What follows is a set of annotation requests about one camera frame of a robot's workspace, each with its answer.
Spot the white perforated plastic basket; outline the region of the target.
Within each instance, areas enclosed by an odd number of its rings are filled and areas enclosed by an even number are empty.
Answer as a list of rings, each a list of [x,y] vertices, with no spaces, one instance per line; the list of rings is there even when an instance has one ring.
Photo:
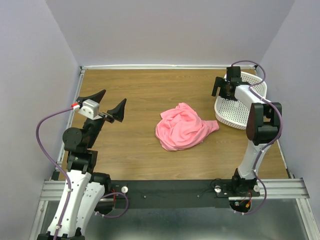
[[[244,71],[241,72],[241,77],[243,82],[248,82],[250,85],[262,81],[262,78],[259,76]],[[266,97],[268,87],[265,82],[253,86],[253,89],[260,96]],[[217,96],[214,111],[216,119],[222,124],[236,129],[246,130],[250,110],[242,102]]]

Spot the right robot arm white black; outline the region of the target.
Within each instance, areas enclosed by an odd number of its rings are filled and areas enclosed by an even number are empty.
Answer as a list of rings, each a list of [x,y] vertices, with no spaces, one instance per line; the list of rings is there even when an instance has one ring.
[[[255,188],[258,169],[270,146],[282,133],[282,105],[265,98],[254,88],[266,87],[263,79],[241,71],[236,65],[227,67],[224,77],[217,77],[212,96],[215,97],[215,117],[229,127],[245,130],[248,139],[244,158],[231,179],[214,184],[218,198],[259,195]]]

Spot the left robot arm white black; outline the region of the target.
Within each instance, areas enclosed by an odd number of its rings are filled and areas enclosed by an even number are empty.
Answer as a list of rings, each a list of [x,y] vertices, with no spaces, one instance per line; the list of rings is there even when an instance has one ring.
[[[111,218],[110,215],[95,210],[101,199],[122,196],[125,199],[124,210],[129,208],[126,193],[113,190],[111,177],[106,173],[94,172],[98,153],[92,147],[105,122],[124,120],[127,102],[123,99],[115,108],[100,112],[100,102],[105,93],[106,90],[103,89],[90,96],[78,97],[70,107],[59,111],[60,114],[79,113],[86,118],[82,128],[69,127],[62,135],[64,150],[68,152],[66,170],[53,160],[40,140],[40,126],[56,114],[44,117],[36,126],[36,140],[40,149],[65,177],[54,218],[46,233],[37,236],[39,240],[85,239],[85,230],[92,215]]]

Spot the pink t shirt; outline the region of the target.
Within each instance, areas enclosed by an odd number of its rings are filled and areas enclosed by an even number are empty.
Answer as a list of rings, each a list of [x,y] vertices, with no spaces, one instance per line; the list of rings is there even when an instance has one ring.
[[[220,129],[217,120],[201,119],[185,102],[162,112],[160,117],[155,126],[155,137],[169,152],[192,148]]]

